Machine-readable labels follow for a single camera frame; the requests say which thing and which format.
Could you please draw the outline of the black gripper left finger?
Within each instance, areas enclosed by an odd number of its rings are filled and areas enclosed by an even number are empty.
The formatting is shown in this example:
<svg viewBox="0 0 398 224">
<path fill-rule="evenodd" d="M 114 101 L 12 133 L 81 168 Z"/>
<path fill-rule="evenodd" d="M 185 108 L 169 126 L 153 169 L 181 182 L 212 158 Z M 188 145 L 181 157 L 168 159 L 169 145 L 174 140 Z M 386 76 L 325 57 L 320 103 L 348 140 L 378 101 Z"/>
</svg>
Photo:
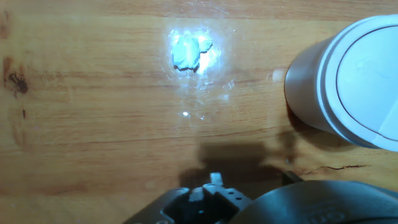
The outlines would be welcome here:
<svg viewBox="0 0 398 224">
<path fill-rule="evenodd" d="M 238 190 L 224 188 L 221 174 L 213 172 L 209 183 L 169 190 L 124 224 L 228 223 L 250 204 L 252 200 Z"/>
</svg>

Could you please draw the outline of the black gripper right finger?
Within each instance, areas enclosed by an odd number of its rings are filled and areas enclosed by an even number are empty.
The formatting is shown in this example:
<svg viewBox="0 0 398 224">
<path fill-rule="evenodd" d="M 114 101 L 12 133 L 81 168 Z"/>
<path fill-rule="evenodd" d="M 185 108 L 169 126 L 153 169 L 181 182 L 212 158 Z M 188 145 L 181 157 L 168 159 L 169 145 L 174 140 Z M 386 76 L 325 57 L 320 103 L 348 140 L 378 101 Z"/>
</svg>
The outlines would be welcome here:
<svg viewBox="0 0 398 224">
<path fill-rule="evenodd" d="M 283 186 L 295 184 L 297 182 L 303 182 L 303 179 L 292 171 L 283 171 L 282 173 Z"/>
</svg>

